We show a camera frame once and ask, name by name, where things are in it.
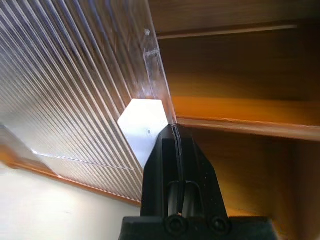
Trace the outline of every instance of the screw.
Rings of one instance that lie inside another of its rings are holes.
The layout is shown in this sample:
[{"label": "screw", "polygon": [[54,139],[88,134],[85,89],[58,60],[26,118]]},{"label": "screw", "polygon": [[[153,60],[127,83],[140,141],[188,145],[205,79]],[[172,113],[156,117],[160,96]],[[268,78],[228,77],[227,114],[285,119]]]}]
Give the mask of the screw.
[{"label": "screw", "polygon": [[150,30],[149,29],[145,29],[144,30],[144,35],[149,36],[150,35]]},{"label": "screw", "polygon": [[165,220],[166,230],[173,236],[182,235],[188,228],[187,221],[179,215],[172,215]]},{"label": "screw", "polygon": [[211,218],[209,221],[209,227],[219,235],[224,235],[228,232],[227,223],[221,217]]}]

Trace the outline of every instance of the white hexagonal plate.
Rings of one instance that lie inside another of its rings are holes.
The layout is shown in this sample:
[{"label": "white hexagonal plate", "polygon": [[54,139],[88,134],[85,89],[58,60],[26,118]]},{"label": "white hexagonal plate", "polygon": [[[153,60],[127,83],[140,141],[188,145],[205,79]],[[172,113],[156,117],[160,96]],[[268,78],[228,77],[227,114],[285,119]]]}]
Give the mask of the white hexagonal plate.
[{"label": "white hexagonal plate", "polygon": [[118,125],[144,168],[159,133],[168,125],[162,101],[132,99],[119,118]]}]

